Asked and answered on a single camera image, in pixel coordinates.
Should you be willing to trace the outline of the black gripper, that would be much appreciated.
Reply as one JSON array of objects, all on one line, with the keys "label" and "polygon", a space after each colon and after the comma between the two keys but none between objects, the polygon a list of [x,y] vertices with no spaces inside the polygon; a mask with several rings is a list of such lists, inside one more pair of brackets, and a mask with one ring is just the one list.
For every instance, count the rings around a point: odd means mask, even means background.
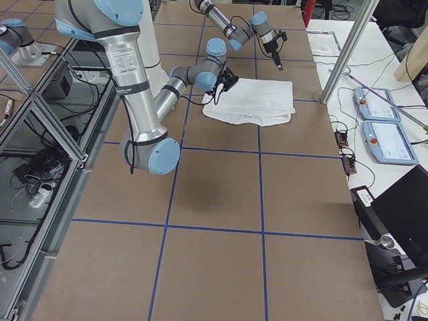
[{"label": "black gripper", "polygon": [[222,71],[221,74],[218,75],[217,81],[216,81],[213,89],[210,91],[211,96],[215,96],[217,93],[219,93],[219,94],[223,93],[223,91],[222,91],[222,89],[223,89],[222,78],[223,78],[223,73],[225,70],[226,70],[226,68]]},{"label": "black gripper", "polygon": [[268,55],[270,55],[270,57],[273,59],[278,70],[283,71],[284,68],[283,68],[279,53],[278,53],[277,40],[273,39],[273,40],[267,41],[267,42],[263,43],[263,47],[264,47],[266,53]]}]

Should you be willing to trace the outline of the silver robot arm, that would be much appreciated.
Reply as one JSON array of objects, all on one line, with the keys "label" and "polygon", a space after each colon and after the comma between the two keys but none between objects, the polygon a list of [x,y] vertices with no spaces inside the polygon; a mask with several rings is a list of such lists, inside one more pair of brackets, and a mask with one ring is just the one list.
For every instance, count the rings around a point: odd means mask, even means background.
[{"label": "silver robot arm", "polygon": [[181,148],[168,136],[162,121],[187,86],[211,91],[226,69],[227,47],[219,38],[206,45],[197,65],[172,70],[168,82],[154,96],[138,47],[142,1],[56,1],[57,30],[71,38],[99,43],[105,50],[117,94],[128,116],[129,130],[121,142],[130,170],[166,175],[177,165]]},{"label": "silver robot arm", "polygon": [[232,23],[233,18],[228,19],[212,1],[194,1],[194,3],[200,14],[205,15],[221,30],[233,50],[239,51],[255,37],[263,45],[263,54],[274,61],[279,71],[284,69],[280,59],[282,48],[279,47],[278,40],[281,39],[285,43],[288,40],[286,32],[272,29],[263,11],[254,14],[249,21],[243,20],[245,25],[238,27]]}]

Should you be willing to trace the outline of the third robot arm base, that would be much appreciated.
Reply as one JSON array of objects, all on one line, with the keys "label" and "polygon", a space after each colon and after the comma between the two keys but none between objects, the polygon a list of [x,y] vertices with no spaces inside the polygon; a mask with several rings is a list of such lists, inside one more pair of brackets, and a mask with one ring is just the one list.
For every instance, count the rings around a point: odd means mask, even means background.
[{"label": "third robot arm base", "polygon": [[21,19],[1,21],[1,49],[20,67],[42,67],[56,45],[38,43]]}]

